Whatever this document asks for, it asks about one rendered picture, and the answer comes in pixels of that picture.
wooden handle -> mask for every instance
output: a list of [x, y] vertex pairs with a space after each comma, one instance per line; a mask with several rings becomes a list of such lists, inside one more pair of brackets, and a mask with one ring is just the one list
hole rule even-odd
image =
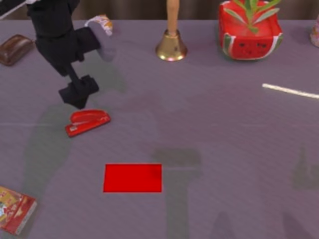
[[177, 33], [177, 19], [179, 12], [179, 0], [167, 0], [167, 29], [170, 35]]

gray table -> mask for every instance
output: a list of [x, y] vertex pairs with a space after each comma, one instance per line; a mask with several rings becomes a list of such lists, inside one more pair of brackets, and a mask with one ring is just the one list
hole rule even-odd
[[[115, 60], [93, 52], [76, 64], [101, 87], [88, 108], [108, 110], [113, 121], [74, 139], [64, 132], [74, 109], [57, 92], [66, 80], [36, 50], [0, 66], [0, 183], [40, 203], [21, 238], [317, 237], [319, 102], [261, 87], [319, 92], [312, 24], [282, 21], [282, 46], [240, 63], [219, 52], [216, 22], [181, 21], [189, 55], [167, 63], [154, 53], [164, 21], [115, 21]], [[1, 41], [34, 37], [28, 21], [1, 21], [0, 29]], [[102, 193], [106, 163], [156, 160], [162, 194]]]

candy wrapper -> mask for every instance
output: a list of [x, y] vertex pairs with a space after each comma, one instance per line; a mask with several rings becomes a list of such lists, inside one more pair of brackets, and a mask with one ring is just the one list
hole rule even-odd
[[91, 18], [85, 23], [85, 26], [88, 26], [88, 24], [92, 21], [99, 23], [103, 27], [103, 29], [105, 30], [108, 36], [112, 35], [113, 24], [105, 14], [98, 15], [98, 16], [95, 16], [94, 18]]
[[0, 228], [18, 236], [36, 205], [34, 198], [0, 187]]
[[315, 45], [316, 47], [319, 47], [319, 16], [310, 34], [310, 39], [313, 45]]

red stapler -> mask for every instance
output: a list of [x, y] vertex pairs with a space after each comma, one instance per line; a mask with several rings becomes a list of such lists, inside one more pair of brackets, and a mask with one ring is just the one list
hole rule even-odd
[[102, 110], [84, 110], [74, 112], [70, 121], [71, 124], [65, 127], [65, 131], [69, 137], [74, 137], [110, 122], [111, 118]]

brown leather case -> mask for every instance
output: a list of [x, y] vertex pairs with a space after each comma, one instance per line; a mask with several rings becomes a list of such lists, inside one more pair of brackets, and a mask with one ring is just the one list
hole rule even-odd
[[14, 35], [0, 45], [0, 63], [12, 66], [33, 48], [31, 39], [20, 34]]

